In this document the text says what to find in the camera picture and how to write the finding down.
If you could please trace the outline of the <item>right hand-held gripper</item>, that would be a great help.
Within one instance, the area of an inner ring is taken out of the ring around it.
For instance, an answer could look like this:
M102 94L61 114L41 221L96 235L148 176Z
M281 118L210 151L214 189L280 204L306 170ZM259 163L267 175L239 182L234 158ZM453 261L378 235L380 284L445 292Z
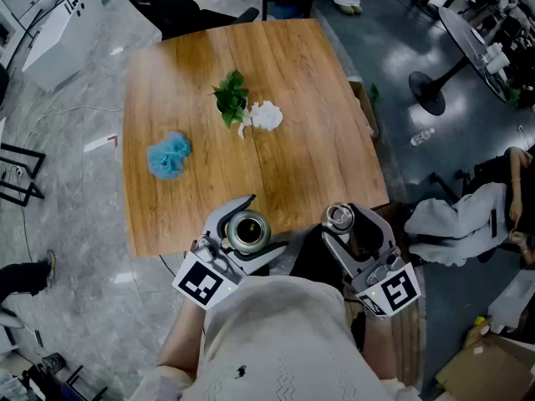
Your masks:
M349 207L354 213L352 233L357 251L373 257L357 262L349 248L348 232L337 233L323 226L322 239L366 309L377 318L393 317L421 295L414 268L401 257L385 219L363 206L350 203Z

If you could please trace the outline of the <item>metal jar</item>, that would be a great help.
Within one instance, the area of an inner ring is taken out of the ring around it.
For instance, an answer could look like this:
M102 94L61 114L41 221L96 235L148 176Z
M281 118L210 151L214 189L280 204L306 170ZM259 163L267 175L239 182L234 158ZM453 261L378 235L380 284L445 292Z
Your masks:
M227 224L227 239L243 255L261 251L270 238L271 226L267 218L256 211L239 211Z

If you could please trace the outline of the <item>metal jar lid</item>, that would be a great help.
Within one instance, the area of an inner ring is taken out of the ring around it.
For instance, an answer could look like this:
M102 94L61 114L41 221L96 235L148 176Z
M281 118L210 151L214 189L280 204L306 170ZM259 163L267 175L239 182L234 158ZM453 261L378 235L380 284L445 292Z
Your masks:
M337 235L346 234L354 225L354 212L349 204L334 203L324 210L321 224Z

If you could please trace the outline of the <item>person's right forearm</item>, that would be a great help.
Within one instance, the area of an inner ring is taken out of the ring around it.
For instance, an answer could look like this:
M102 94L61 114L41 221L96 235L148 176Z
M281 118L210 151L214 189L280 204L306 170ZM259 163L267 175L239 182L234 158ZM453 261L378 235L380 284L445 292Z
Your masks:
M397 377L397 362L390 319L367 317L364 328L363 358L381 380Z

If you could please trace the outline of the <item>white garment on chair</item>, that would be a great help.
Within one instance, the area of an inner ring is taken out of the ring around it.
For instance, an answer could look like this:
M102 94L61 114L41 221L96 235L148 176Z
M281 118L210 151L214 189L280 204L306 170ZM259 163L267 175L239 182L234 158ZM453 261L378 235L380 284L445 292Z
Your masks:
M454 205L421 201L405 223L405 232L416 239L409 252L424 261L463 266L502 244L509 234L506 193L506 185L488 183Z

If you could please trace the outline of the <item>blue artificial flower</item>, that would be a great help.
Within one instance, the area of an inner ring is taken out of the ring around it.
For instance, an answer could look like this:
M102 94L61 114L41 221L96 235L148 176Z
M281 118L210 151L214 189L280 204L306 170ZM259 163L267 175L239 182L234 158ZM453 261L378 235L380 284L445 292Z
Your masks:
M161 142L147 149L149 172L160 180L173 180L183 173L184 159L191 142L180 132L171 131Z

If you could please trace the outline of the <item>clear plastic water bottle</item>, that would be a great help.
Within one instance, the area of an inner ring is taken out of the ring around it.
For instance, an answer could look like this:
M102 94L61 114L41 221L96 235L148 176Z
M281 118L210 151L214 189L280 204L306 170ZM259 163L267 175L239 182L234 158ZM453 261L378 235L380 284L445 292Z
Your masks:
M435 129L434 128L424 129L420 133L414 135L410 139L410 143L413 146L420 145L420 144L426 142L434 133L435 133Z

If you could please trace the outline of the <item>open cardboard box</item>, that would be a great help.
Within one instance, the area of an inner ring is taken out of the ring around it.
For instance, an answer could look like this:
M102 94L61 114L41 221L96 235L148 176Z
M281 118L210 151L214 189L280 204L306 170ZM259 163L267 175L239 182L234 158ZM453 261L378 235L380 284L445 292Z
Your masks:
M380 130L376 122L375 113L373 111L371 101L363 83L356 77L348 78L349 86L353 91L354 97L359 102L359 106L366 118L366 126L369 135L373 141L380 137Z

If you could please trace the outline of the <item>black swivel chair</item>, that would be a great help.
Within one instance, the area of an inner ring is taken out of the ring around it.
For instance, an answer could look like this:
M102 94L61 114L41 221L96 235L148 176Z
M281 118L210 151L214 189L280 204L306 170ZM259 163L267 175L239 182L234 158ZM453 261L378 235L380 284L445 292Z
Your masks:
M507 182L510 181L510 175L511 171L509 166L509 157L507 153L504 156L489 160L488 162L485 162L483 164L479 164L475 167L473 180L469 181L466 185L466 188L464 190L464 196L474 193L478 188L488 183L501 183L507 185ZM487 261L491 257L491 251L496 248L497 247L491 249L490 251L486 251L476 257L481 262ZM526 266L526 263L523 258L522 264Z

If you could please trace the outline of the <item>small green potted plant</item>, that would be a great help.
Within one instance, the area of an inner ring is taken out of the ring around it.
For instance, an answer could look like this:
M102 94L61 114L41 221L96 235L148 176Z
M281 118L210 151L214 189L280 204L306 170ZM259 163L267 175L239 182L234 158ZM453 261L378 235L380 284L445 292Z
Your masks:
M217 109L227 128L235 122L241 123L245 117L249 90L243 84L243 75L235 69L228 72L217 86L212 87Z

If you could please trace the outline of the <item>white cups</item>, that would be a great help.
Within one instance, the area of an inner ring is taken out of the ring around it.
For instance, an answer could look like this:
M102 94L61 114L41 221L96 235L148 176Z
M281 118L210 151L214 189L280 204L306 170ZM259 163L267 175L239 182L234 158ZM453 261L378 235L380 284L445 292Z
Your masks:
M501 43L493 43L487 48L486 70L489 74L497 74L510 64L510 61L503 51Z

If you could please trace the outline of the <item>black metal stand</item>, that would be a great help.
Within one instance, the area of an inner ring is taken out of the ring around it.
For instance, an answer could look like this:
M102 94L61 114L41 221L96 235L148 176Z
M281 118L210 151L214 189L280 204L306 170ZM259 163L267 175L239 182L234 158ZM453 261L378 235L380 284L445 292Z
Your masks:
M64 381L61 381L57 374L66 368L64 357L59 353L52 353L24 370L21 382L39 401L104 401L108 391L107 386L89 397L76 387L76 383L81 380L83 365L78 366Z

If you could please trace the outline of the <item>black office chair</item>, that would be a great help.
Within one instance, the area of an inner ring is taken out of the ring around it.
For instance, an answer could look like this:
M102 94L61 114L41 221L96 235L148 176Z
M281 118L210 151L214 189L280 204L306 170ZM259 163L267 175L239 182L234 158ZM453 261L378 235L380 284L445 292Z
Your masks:
M194 0L128 0L160 32L164 40L233 24L251 23L259 15L248 8L238 17L201 9Z

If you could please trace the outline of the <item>white cabinet box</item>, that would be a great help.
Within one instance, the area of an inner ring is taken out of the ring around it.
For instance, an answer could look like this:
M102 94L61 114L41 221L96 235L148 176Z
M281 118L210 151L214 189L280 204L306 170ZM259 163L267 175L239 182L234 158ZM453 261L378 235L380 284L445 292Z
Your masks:
M104 19L101 0L68 0L58 5L33 42L23 74L45 91L78 73Z

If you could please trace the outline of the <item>round black pedestal table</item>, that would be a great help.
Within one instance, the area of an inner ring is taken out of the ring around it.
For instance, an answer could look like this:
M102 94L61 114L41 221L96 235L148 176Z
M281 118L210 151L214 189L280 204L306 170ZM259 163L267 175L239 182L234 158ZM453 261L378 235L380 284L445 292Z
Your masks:
M466 66L471 66L487 87L504 103L507 102L506 82L498 74L490 74L482 62L486 46L476 38L470 24L449 8L439 9L439 18L462 53L462 57L447 72L433 79L421 71L414 71L409 76L410 91L418 104L434 116L442 115L446 110L446 101L441 92L444 85Z

